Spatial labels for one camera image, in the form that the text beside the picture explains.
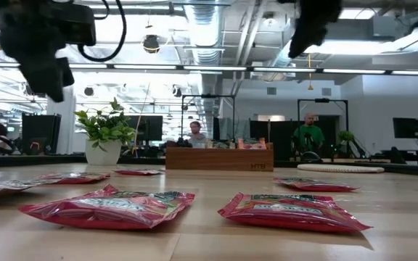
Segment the potted plant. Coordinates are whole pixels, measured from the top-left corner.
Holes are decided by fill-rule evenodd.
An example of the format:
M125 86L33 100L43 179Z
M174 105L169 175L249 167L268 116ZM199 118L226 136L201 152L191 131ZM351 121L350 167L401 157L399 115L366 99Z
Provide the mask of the potted plant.
M134 138L135 131L128 126L128 117L116 98L110 106L110 112L97 110L90 117L85 111L75 112L88 136L85 155L90 165L117 164L122 145L130 147Z
M341 141L341 142L347 142L347 141L353 141L353 138L354 138L354 134L353 133L351 133L350 131L347 131L347 130L344 130L344 131L340 131L339 133L338 133L338 139Z
M338 140L340 140L340 143L336 146L338 149L341 150L342 153L340 153L340 157L344 158L351 158L353 157L353 153L349 148L349 143L352 142L354 139L354 134L347 130L342 130L338 133Z

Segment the green leaves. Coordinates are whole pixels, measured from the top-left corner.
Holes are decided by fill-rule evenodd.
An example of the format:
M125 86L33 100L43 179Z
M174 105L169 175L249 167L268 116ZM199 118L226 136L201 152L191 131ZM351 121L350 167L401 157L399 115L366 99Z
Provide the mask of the green leaves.
M344 130L338 133L338 138L341 141L352 141L354 139L354 135L350 131Z
M128 117L125 116L124 108L119 105L117 99L110 102L112 111L97 110L95 116L88 117L87 112L75 112L78 122L83 125L88 134L89 141L95 141L93 148L100 148L106 151L100 144L108 141L120 141L123 145L131 147L135 130L128 126Z

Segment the wooden box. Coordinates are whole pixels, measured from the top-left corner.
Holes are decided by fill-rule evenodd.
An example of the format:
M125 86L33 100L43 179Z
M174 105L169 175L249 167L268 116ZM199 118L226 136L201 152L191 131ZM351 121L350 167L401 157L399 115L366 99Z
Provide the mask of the wooden box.
M167 148L168 170L274 171L274 151L270 149Z

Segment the ceiling duct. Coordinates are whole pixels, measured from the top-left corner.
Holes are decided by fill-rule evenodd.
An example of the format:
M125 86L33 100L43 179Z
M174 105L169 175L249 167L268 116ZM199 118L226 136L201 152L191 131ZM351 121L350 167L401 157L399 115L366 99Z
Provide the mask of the ceiling duct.
M368 20L347 20L341 19L327 25L328 34L325 41L347 40L347 41L393 41L396 38L396 22L393 17L373 17ZM284 29L284 39L290 39L294 33L294 22L289 19ZM288 57L290 52L290 41L284 43L283 49L275 59L269 63L269 67L294 67L292 60ZM253 80L286 80L294 78L294 73L264 73L254 75Z
M217 47L221 42L221 28L223 26L223 7L214 5L186 5L184 6L189 23L189 37L191 44L196 47ZM196 49L193 51L196 65L219 65L221 52L217 49ZM221 75L202 74L200 94L216 93L217 84L222 84ZM212 133L214 101L202 100L206 127Z

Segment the wooden table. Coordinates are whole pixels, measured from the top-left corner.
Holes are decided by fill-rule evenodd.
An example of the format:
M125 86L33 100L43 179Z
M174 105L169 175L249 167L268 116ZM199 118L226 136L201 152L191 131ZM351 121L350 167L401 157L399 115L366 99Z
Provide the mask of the wooden table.
M111 168L79 164L1 168L0 180L32 178L50 170ZM109 181L97 184L35 187L11 199L0 200L0 261L418 260L418 176L310 173L296 169L276 169L274 174L337 179L362 186L357 193L327 195L374 228L361 236L338 236L243 226L217 214L239 191L297 194L276 185L265 173L169 170L166 175L152 177L113 174ZM68 228L16 210L23 204L81 195L107 183L120 189L177 190L197 196L194 204L173 222L153 231Z

